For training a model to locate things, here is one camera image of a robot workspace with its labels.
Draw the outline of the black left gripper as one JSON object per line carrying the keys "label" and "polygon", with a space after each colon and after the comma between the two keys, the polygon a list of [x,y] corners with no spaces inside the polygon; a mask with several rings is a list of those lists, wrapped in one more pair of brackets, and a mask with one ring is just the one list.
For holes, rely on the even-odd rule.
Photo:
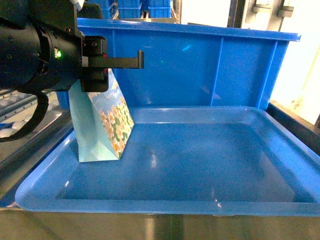
{"label": "black left gripper", "polygon": [[79,81],[83,92],[105,92],[107,69],[144,69],[144,52],[137,57],[106,57],[107,41],[86,36],[78,17],[102,19],[99,2],[91,0],[36,0],[34,24],[39,35],[40,67],[36,86],[42,90],[68,91]]}

